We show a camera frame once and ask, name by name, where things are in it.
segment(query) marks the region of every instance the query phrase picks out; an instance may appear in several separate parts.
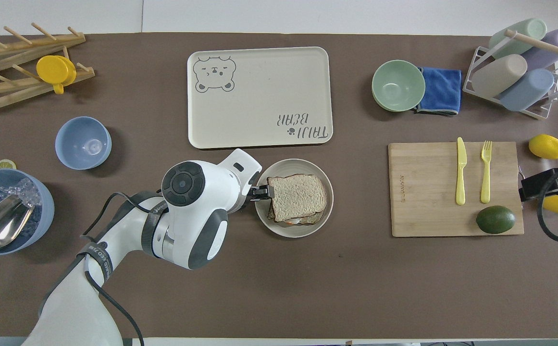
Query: beige plate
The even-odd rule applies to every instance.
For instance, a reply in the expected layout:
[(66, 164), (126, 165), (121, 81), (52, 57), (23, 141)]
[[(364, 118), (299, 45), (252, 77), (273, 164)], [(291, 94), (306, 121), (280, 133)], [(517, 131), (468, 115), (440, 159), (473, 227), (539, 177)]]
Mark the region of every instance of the beige plate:
[(270, 200), (263, 200), (255, 202), (255, 210), (257, 210), (257, 215), (259, 215), (261, 221), (270, 229), (278, 235), (286, 236), (287, 238), (301, 238), (303, 236), (308, 236), (319, 230), (321, 226), (327, 221), (330, 213), (332, 212), (332, 205), (334, 203), (334, 192), (332, 191), (332, 185), (327, 175), (323, 171), (312, 164), (309, 161), (301, 159), (286, 159), (281, 160), (272, 166), (268, 167), (264, 173), (260, 176), (258, 185), (265, 185), (268, 182), (266, 178), (268, 177), (287, 177), (293, 174), (313, 174), (316, 175), (321, 182), (323, 187), (325, 187), (325, 192), (327, 193), (328, 202), (323, 211), (323, 216), (321, 220), (314, 225), (287, 225), (285, 222), (275, 222), (268, 219), (268, 208), (270, 208)]

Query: blue cup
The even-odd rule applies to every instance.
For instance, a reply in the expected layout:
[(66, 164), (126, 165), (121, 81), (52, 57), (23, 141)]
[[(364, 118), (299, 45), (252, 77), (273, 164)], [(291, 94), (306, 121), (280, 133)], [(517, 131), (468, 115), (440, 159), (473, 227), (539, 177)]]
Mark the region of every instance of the blue cup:
[(54, 217), (54, 201), (52, 200), (52, 195), (50, 191), (42, 184), (39, 180), (34, 177), (22, 172), (17, 169), (0, 169), (0, 187), (15, 186), (20, 180), (28, 178), (33, 182), (35, 187), (39, 192), (39, 197), (42, 201), (41, 211), (39, 211), (39, 222), (37, 222), (37, 227), (31, 232), (20, 233), (14, 241), (6, 245), (4, 248), (0, 249), (0, 255), (9, 254), (18, 250), (22, 250), (25, 247), (35, 243), (38, 239), (42, 237), (50, 227), (52, 223), (52, 218)]
[(61, 163), (71, 169), (91, 169), (110, 155), (112, 140), (106, 127), (90, 116), (79, 116), (65, 123), (55, 140)]
[(553, 84), (554, 75), (549, 70), (531, 70), (501, 92), (499, 101), (508, 110), (523, 111), (544, 97)]

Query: tray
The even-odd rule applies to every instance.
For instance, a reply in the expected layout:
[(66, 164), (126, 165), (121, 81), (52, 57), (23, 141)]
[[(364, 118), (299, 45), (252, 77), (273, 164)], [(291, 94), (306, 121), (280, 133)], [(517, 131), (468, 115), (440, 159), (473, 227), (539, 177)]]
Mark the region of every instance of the tray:
[(323, 48), (195, 52), (187, 84), (188, 136), (196, 148), (322, 144), (332, 137)]
[(456, 204), (456, 143), (397, 143), (388, 146), (392, 235), (483, 236), (477, 213), (489, 206), (506, 206), (516, 224), (501, 235), (524, 234), (518, 194), (515, 142), (492, 143), (490, 202), (479, 201), (484, 176), (483, 142), (466, 142), (465, 205)]

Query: light blue bowl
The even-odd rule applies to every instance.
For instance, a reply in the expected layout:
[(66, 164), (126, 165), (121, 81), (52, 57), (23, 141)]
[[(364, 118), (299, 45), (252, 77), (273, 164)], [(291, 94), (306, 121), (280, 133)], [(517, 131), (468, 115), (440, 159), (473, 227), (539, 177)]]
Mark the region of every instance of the light blue bowl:
[(61, 127), (54, 147), (61, 163), (82, 170), (103, 164), (110, 155), (112, 140), (99, 121), (90, 116), (79, 116)]
[(34, 177), (16, 169), (0, 169), (0, 187), (15, 186), (20, 180), (24, 178), (29, 178), (31, 182), (35, 184), (37, 190), (39, 191), (39, 197), (41, 198), (41, 214), (39, 216), (39, 222), (37, 223), (37, 228), (33, 232), (28, 234), (19, 234), (14, 241), (9, 245), (0, 250), (0, 255), (9, 254), (15, 252), (25, 247), (35, 243), (38, 239), (42, 237), (50, 227), (52, 223), (52, 217), (54, 217), (54, 201), (52, 200), (52, 195), (50, 191), (42, 184), (39, 180)]

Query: bear illustration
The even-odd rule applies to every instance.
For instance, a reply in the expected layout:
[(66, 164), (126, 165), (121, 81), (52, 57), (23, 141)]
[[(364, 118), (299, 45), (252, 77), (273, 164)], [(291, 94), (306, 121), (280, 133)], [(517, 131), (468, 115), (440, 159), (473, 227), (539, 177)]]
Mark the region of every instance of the bear illustration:
[(209, 57), (206, 60), (198, 59), (193, 64), (193, 73), (198, 79), (196, 90), (206, 92), (209, 88), (222, 88), (223, 91), (231, 91), (234, 88), (234, 71), (236, 63), (228, 57)]

